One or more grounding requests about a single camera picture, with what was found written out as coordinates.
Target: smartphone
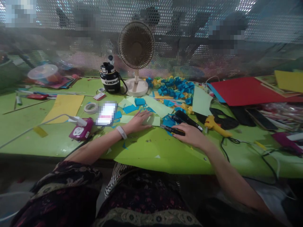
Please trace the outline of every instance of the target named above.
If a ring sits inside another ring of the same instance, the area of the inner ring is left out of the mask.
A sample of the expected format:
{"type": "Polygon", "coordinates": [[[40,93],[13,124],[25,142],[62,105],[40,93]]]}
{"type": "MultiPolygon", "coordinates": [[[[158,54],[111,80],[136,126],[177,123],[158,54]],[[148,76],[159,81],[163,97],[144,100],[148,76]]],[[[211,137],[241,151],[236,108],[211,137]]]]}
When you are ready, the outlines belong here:
{"type": "Polygon", "coordinates": [[[278,128],[273,123],[271,123],[266,117],[264,117],[257,109],[248,108],[246,109],[246,111],[263,129],[268,131],[278,130],[278,128]]]}
{"type": "Polygon", "coordinates": [[[97,114],[96,125],[110,126],[117,112],[117,103],[106,102],[102,106],[99,106],[97,114]]]}

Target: fan base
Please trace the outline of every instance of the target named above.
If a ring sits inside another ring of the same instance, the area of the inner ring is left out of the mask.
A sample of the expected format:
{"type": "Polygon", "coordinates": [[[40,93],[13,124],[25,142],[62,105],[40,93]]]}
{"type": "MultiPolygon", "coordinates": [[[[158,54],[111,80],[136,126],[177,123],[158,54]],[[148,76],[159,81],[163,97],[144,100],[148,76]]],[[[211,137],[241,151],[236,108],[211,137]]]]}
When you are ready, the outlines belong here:
{"type": "Polygon", "coordinates": [[[140,97],[142,95],[145,95],[148,91],[148,83],[142,79],[138,80],[138,83],[135,83],[135,79],[128,79],[125,81],[128,91],[127,95],[133,96],[133,97],[140,97]]]}

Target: fan grille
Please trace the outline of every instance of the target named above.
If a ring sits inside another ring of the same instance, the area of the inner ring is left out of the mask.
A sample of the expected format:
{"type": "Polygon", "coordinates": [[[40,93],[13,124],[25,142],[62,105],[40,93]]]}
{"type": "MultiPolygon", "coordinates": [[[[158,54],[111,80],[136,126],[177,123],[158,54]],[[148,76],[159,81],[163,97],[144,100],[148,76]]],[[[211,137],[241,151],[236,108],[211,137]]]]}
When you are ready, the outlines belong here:
{"type": "Polygon", "coordinates": [[[141,69],[152,60],[155,51],[155,40],[149,27],[133,21],[127,24],[119,37],[119,53],[126,65],[141,69]]]}

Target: electric fan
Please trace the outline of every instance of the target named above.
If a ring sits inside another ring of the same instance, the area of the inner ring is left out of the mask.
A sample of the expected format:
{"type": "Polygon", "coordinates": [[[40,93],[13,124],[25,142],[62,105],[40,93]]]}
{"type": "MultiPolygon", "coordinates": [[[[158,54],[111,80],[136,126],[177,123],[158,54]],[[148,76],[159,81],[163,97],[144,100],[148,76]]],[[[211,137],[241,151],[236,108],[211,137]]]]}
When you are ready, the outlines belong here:
{"type": "Polygon", "coordinates": [[[119,54],[127,66],[135,69],[135,78],[125,81],[127,95],[139,97],[147,93],[148,83],[139,79],[139,69],[148,65],[154,51],[155,39],[146,24],[133,21],[122,29],[119,36],[119,54]]]}

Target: fan stand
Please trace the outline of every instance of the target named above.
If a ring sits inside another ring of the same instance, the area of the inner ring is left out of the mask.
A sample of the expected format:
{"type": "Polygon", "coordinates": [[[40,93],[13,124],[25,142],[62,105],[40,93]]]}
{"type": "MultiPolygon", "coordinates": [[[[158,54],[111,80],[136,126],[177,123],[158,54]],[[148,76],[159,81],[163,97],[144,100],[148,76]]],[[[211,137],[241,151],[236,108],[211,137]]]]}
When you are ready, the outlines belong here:
{"type": "Polygon", "coordinates": [[[128,88],[127,95],[133,97],[140,97],[147,93],[148,91],[148,83],[142,79],[139,79],[139,70],[135,70],[135,78],[128,79],[125,81],[125,84],[128,88]]]}

